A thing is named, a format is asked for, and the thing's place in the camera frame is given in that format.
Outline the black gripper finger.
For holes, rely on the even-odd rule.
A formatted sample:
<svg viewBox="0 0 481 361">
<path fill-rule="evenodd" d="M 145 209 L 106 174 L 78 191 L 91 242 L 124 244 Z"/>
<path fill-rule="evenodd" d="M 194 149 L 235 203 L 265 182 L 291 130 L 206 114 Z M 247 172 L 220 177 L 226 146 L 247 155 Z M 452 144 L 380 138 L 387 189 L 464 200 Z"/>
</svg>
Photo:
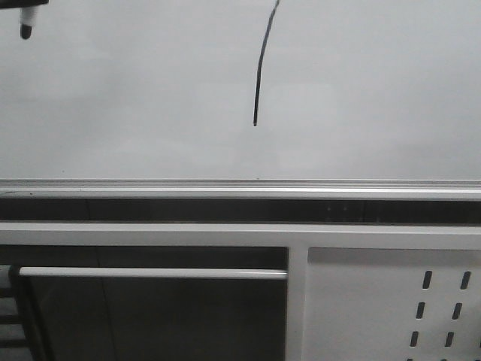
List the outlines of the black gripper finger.
<svg viewBox="0 0 481 361">
<path fill-rule="evenodd" d="M 49 0 L 0 0 L 0 7 L 35 7 L 48 3 Z"/>
</svg>

